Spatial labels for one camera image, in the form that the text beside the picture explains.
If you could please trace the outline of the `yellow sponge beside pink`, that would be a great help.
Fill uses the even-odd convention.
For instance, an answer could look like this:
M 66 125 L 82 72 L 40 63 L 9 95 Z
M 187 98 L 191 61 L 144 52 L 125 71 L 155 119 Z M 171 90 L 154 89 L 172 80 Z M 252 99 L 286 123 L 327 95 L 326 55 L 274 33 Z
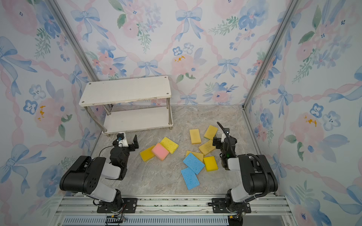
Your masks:
M 167 150 L 169 153 L 173 154 L 179 145 L 175 142 L 173 142 L 171 139 L 164 137 L 160 144 Z

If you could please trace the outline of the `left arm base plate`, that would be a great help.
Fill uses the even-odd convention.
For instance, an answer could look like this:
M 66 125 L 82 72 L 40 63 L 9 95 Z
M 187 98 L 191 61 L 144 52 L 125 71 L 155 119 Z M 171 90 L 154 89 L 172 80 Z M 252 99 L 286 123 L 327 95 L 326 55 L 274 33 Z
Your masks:
M 100 201 L 97 213 L 135 213 L 137 202 L 137 198 L 121 198 L 113 202 Z

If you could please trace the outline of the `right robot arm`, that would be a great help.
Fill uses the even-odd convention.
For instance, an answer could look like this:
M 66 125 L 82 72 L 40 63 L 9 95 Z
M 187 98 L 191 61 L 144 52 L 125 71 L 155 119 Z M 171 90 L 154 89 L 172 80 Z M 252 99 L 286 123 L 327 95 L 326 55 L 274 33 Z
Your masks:
M 221 138 L 213 138 L 213 146 L 221 151 L 220 158 L 225 170 L 238 171 L 241 184 L 229 189 L 224 200 L 212 200 L 212 205 L 220 211 L 230 213 L 249 212 L 249 203 L 278 190 L 278 181 L 265 155 L 236 155 L 237 139 L 228 132 Z

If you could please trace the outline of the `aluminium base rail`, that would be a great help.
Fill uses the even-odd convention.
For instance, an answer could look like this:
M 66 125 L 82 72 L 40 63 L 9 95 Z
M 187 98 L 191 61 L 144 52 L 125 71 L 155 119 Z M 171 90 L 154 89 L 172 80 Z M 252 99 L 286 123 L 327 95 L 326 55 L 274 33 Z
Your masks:
M 64 197 L 52 226 L 295 226 L 287 200 L 267 195 L 226 207 L 224 195 L 124 195 L 126 206 L 116 215 L 98 213 L 95 201 L 80 195 Z

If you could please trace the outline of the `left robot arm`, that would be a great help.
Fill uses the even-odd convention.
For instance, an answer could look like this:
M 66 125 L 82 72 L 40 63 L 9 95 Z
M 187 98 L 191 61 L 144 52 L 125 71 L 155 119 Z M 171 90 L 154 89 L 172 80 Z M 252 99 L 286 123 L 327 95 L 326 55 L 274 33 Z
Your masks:
M 61 178 L 60 189 L 97 200 L 98 203 L 93 203 L 98 207 L 97 213 L 135 213 L 137 198 L 123 198 L 120 190 L 107 186 L 100 179 L 123 180 L 130 153 L 138 148 L 137 136 L 129 144 L 125 133 L 117 134 L 110 151 L 110 163 L 105 157 L 80 156 Z

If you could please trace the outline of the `white two-tier shelf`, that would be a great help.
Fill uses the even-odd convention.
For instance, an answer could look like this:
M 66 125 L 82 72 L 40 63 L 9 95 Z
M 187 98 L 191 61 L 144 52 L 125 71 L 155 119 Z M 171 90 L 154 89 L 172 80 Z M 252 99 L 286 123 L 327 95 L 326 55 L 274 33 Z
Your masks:
M 161 75 L 148 78 L 90 82 L 84 89 L 79 105 L 88 112 L 101 128 L 102 133 L 108 135 L 173 127 L 171 96 L 169 77 Z M 91 110 L 92 106 L 158 99 L 165 99 L 166 106 L 107 111 L 104 122 L 99 121 Z

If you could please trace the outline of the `bright yellow sponge right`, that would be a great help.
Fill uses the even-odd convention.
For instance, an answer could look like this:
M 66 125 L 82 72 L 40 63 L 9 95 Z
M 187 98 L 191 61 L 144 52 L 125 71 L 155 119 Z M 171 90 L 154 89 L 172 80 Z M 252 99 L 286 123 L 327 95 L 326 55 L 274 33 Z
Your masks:
M 214 156 L 205 157 L 203 161 L 207 172 L 218 170 L 218 165 Z

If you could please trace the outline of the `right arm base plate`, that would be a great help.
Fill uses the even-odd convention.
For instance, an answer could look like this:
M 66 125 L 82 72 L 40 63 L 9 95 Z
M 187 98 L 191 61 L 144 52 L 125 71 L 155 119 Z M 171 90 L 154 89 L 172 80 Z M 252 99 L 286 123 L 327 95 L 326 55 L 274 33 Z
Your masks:
M 245 202 L 233 202 L 226 198 L 212 198 L 211 202 L 207 204 L 212 207 L 213 213 L 251 213 L 251 208 L 248 203 Z

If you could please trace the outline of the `dark yellow sponge centre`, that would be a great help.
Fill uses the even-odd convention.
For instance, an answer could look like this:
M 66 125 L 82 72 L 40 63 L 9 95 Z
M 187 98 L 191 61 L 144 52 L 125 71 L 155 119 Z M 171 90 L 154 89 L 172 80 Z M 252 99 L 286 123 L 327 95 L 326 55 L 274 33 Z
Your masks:
M 208 155 L 210 152 L 214 151 L 216 147 L 213 145 L 213 140 L 208 140 L 206 143 L 199 146 L 199 151 L 204 155 Z

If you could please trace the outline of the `left aluminium frame post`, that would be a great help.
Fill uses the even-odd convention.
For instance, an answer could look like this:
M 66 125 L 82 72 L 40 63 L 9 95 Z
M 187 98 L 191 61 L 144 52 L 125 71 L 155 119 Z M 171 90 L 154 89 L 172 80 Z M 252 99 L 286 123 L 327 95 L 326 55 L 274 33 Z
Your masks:
M 80 42 L 77 40 L 73 29 L 71 28 L 68 20 L 66 19 L 57 1 L 46 0 L 45 3 L 49 7 L 51 13 L 54 15 L 56 21 L 59 23 L 59 26 L 62 29 L 62 31 L 64 31 L 65 35 L 69 39 L 70 44 L 73 50 L 75 51 L 76 56 L 78 57 L 81 64 L 84 66 L 85 70 L 87 71 L 90 80 L 92 82 L 99 82 L 100 80 L 98 76 L 94 72 L 90 61 L 88 60 L 82 46 L 80 45 Z

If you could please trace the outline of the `aluminium frame post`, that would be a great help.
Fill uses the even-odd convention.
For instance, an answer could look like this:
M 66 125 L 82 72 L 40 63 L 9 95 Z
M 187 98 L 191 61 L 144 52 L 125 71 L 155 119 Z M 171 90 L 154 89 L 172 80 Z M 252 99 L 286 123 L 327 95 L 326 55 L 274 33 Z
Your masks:
M 284 15 L 284 17 L 282 18 L 282 21 L 280 23 L 280 26 L 275 34 L 275 37 L 273 39 L 273 41 L 271 42 L 271 45 L 268 49 L 268 51 L 266 52 L 266 57 L 264 62 L 262 63 L 260 70 L 258 71 L 258 73 L 256 74 L 256 77 L 251 85 L 251 88 L 248 92 L 247 98 L 245 99 L 242 107 L 243 110 L 245 111 L 248 108 L 248 105 L 250 105 L 251 100 L 253 98 L 253 95 L 255 93 L 255 91 L 257 90 L 257 87 L 259 85 L 259 82 L 262 80 L 264 73 L 267 70 L 267 67 L 269 66 L 269 64 L 272 62 L 273 56 L 277 51 L 277 48 L 280 45 L 281 39 L 284 35 L 284 33 L 286 32 L 286 29 L 288 28 L 288 26 L 290 25 L 290 22 L 295 14 L 296 8 L 299 5 L 299 1 L 298 0 L 292 0 L 289 4 L 289 6 L 287 7 L 286 13 Z
M 57 1 L 46 0 L 45 3 L 49 7 L 51 13 L 54 15 L 56 21 L 59 23 L 59 26 L 62 29 L 62 31 L 64 31 L 65 35 L 69 39 L 70 44 L 73 50 L 75 51 L 76 56 L 78 57 L 81 64 L 84 66 L 85 70 L 87 71 L 90 80 L 92 82 L 99 82 L 100 80 L 98 76 L 94 72 L 90 61 L 88 60 L 82 46 L 80 45 L 80 42 L 77 40 L 73 29 L 71 28 L 68 20 L 66 19 Z

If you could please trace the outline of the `upper blue sponge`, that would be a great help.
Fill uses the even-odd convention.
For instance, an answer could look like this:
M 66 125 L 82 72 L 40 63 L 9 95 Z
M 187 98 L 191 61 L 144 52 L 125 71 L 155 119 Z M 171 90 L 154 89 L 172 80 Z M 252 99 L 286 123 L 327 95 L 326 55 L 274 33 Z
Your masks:
M 205 168 L 205 164 L 192 153 L 185 157 L 183 163 L 188 166 L 196 175 L 198 175 Z

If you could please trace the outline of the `lower blue sponge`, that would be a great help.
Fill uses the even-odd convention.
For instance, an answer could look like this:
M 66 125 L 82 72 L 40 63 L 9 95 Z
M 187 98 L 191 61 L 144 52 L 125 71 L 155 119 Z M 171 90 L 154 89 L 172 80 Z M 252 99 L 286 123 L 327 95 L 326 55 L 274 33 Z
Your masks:
M 197 175 L 189 167 L 181 170 L 181 174 L 188 190 L 191 190 L 200 185 Z

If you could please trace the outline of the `right aluminium frame post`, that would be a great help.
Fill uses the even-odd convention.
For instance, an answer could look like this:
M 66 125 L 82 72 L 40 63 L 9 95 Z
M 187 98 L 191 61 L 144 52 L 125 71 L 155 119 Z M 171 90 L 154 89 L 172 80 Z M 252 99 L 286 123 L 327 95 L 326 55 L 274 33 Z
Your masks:
M 266 57 L 264 62 L 262 63 L 260 70 L 258 71 L 258 73 L 256 74 L 256 77 L 251 85 L 251 88 L 248 92 L 247 98 L 245 99 L 242 107 L 243 110 L 245 111 L 248 108 L 248 105 L 250 105 L 251 100 L 253 98 L 253 95 L 255 93 L 255 91 L 257 90 L 257 87 L 259 85 L 259 82 L 262 80 L 264 73 L 267 70 L 267 67 L 269 66 L 269 64 L 272 62 L 273 56 L 277 51 L 277 48 L 280 45 L 281 39 L 284 35 L 284 33 L 286 32 L 286 29 L 288 28 L 288 26 L 290 25 L 290 22 L 295 14 L 296 8 L 299 5 L 299 1 L 298 0 L 292 0 L 289 4 L 289 6 L 287 7 L 286 13 L 284 15 L 284 17 L 282 18 L 282 21 L 280 23 L 280 26 L 275 34 L 275 37 L 273 39 L 273 41 L 271 42 L 271 45 L 268 49 L 268 51 L 266 52 Z

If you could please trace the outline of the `yellow sponge under blue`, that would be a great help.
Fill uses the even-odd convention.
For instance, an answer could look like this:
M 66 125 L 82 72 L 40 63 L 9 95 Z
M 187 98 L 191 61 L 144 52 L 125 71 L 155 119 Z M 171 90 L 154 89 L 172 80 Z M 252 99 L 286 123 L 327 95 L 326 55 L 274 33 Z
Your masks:
M 193 154 L 196 158 L 198 158 L 201 162 L 203 162 L 203 159 L 204 159 L 204 154 L 203 154 L 203 153 L 186 151 L 186 157 L 187 157 L 189 154 Z

